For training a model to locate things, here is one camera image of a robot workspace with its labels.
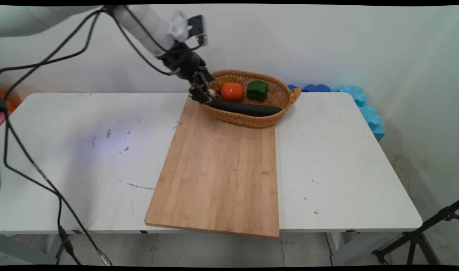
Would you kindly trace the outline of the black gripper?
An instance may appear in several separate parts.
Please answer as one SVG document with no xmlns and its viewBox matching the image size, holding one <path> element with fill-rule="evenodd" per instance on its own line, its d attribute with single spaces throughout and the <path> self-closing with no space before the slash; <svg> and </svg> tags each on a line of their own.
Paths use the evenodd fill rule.
<svg viewBox="0 0 459 271">
<path fill-rule="evenodd" d="M 164 53 L 158 56 L 157 59 L 161 60 L 165 67 L 171 71 L 178 70 L 176 76 L 180 79 L 186 79 L 190 83 L 189 93 L 192 100 L 200 104 L 204 103 L 204 95 L 207 97 L 207 102 L 212 102 L 215 98 L 208 86 L 214 78 L 207 70 L 204 60 L 195 52 L 190 51 L 185 43 L 175 43 L 170 48 L 170 51 L 177 51 L 176 53 Z"/>
</svg>

